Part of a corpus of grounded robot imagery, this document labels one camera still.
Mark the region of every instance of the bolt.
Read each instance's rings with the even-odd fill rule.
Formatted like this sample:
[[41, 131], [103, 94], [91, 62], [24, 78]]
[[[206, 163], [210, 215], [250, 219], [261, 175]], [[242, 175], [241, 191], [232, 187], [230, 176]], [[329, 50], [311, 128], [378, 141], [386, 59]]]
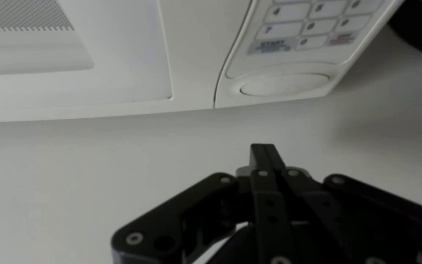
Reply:
[[345, 185], [345, 179], [343, 178], [333, 178], [332, 182], [337, 184], [337, 185]]
[[129, 237], [126, 237], [126, 244], [132, 247], [143, 244], [143, 241], [144, 241], [144, 235], [140, 232], [131, 234]]
[[272, 264], [291, 264], [291, 260], [288, 260], [286, 257], [279, 256], [279, 257], [274, 257], [272, 260]]
[[270, 174], [267, 171], [258, 171], [258, 176], [267, 178]]
[[376, 257], [370, 257], [367, 260], [367, 264], [387, 264], [386, 262], [380, 260], [380, 259], [376, 259]]
[[289, 174], [289, 176], [299, 176], [301, 175], [299, 171], [293, 171], [293, 169], [291, 169], [288, 174]]
[[222, 184], [230, 184], [230, 178], [222, 178]]

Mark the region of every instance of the microwave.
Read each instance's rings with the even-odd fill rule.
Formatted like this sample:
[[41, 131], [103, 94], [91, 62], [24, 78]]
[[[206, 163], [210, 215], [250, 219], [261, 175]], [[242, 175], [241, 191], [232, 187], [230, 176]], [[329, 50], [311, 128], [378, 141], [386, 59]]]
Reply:
[[402, 0], [0, 0], [0, 122], [327, 96]]

